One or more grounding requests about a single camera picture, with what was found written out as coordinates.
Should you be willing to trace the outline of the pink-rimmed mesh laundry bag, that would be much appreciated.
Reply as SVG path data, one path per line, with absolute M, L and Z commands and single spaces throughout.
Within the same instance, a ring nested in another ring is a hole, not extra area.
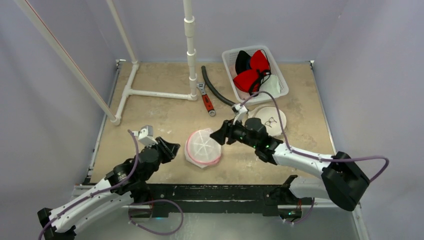
M 210 128 L 194 131 L 184 145 L 185 159 L 201 169 L 216 165 L 222 157 L 222 146 L 210 137 L 211 133 Z

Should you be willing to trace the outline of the red bra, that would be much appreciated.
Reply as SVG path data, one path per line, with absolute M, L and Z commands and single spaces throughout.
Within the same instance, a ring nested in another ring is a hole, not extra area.
M 272 72 L 264 49 L 259 49 L 250 56 L 251 69 L 237 74 L 233 79 L 233 83 L 238 90 L 249 93 L 251 96 L 260 90 L 262 83 Z

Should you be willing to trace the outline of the pale green bra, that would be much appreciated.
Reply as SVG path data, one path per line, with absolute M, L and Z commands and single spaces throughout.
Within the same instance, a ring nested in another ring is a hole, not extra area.
M 274 98 L 277 98 L 281 93 L 280 81 L 277 75 L 268 75 L 260 86 L 260 91 L 271 94 Z

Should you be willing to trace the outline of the black bra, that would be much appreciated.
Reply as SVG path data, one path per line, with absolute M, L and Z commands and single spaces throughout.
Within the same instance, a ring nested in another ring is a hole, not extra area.
M 234 64 L 235 72 L 237 73 L 237 75 L 252 69 L 250 64 L 251 58 L 252 57 L 244 50 L 240 50 L 238 52 Z

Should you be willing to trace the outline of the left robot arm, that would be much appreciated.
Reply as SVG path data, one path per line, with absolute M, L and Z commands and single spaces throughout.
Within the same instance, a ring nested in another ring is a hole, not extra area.
M 43 208 L 37 216 L 42 226 L 39 240 L 73 240 L 83 228 L 124 206 L 168 203 L 181 213 L 174 201 L 154 198 L 147 180 L 161 164 L 173 160 L 180 144 L 170 143 L 161 137 L 129 132 L 135 146 L 135 155 L 115 166 L 105 178 L 85 193 L 57 208 Z

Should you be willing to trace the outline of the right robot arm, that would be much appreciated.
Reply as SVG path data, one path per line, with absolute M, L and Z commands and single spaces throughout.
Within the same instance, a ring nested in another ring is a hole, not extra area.
M 220 129 L 210 137 L 220 145 L 240 142 L 254 148 L 255 155 L 263 162 L 299 169 L 317 178 L 316 198 L 329 199 L 346 211 L 353 211 L 370 185 L 370 179 L 353 162 L 349 155 L 318 154 L 296 147 L 268 134 L 258 118 L 240 121 L 225 120 Z

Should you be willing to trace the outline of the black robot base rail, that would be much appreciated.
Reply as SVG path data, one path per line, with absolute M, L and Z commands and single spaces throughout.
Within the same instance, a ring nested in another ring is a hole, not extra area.
M 154 200 L 152 216 L 166 218 L 170 213 L 261 214 L 279 216 L 298 204 L 307 206 L 310 197 L 297 198 L 282 185 L 249 184 L 167 184 L 149 183 L 136 203 Z

